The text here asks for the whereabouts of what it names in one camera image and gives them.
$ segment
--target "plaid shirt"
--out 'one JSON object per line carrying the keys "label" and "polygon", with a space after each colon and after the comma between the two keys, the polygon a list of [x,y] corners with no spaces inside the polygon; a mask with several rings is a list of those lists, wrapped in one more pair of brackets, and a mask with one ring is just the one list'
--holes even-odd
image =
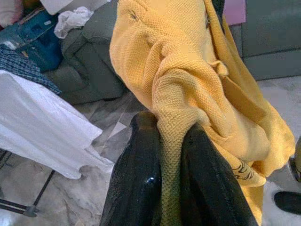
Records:
{"label": "plaid shirt", "polygon": [[0,69],[39,83],[56,94],[61,93],[53,82],[40,73],[40,69],[33,61],[6,46],[0,46]]}

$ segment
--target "pink cloth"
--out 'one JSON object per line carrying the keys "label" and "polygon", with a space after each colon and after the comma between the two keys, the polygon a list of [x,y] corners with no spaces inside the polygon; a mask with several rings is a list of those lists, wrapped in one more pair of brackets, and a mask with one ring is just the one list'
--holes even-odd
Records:
{"label": "pink cloth", "polygon": [[224,15],[228,25],[246,21],[246,0],[225,0]]}

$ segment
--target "knitted fabric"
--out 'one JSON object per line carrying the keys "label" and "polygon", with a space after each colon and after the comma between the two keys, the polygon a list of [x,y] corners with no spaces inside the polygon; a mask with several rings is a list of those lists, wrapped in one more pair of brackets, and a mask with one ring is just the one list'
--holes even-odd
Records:
{"label": "knitted fabric", "polygon": [[158,118],[162,225],[181,224],[181,146],[194,123],[233,168],[259,224],[265,177],[294,153],[291,131],[223,29],[210,0],[119,0],[111,61]]}

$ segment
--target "tile floor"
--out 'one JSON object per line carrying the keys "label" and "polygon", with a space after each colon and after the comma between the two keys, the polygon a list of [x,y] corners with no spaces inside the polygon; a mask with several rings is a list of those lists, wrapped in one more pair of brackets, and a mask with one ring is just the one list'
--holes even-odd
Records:
{"label": "tile floor", "polygon": [[[301,135],[301,77],[260,81],[264,96],[275,106],[296,138]],[[116,162],[129,137],[132,117],[145,108],[130,92],[122,98],[76,106],[94,125],[103,130],[93,145],[99,154]],[[51,169],[12,155],[0,171],[0,198],[30,205]],[[79,180],[56,173],[45,191],[36,218],[0,210],[0,226],[96,226],[99,224],[108,184],[98,168],[81,168]],[[288,166],[274,172],[265,185],[263,226],[298,226],[301,216],[285,213],[273,203],[280,190],[301,192]]]}

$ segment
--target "metal rack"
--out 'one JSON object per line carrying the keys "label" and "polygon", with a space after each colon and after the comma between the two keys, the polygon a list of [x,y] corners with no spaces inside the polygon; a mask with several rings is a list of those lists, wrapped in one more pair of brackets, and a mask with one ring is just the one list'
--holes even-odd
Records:
{"label": "metal rack", "polygon": [[[0,171],[4,165],[8,165],[7,161],[11,155],[12,155],[11,152],[0,149]],[[24,206],[24,205],[15,203],[15,202],[10,202],[8,200],[0,199],[0,209],[19,213],[19,214],[22,214],[22,215],[25,215],[25,216],[31,217],[31,218],[36,217],[37,213],[39,212],[39,210],[37,209],[37,205],[38,205],[42,195],[44,194],[54,173],[55,173],[55,171],[52,170],[51,173],[49,174],[44,186],[42,187],[42,189],[41,189],[39,195],[37,196],[36,200],[34,201],[33,205]]]}

